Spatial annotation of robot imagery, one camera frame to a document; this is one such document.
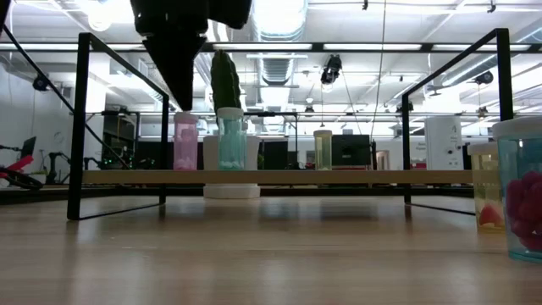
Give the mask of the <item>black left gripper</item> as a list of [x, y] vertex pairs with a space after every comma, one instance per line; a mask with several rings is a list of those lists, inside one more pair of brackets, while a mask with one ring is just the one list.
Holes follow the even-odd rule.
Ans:
[[193, 109], [194, 61], [207, 41], [208, 0], [130, 0], [135, 30], [183, 112]]

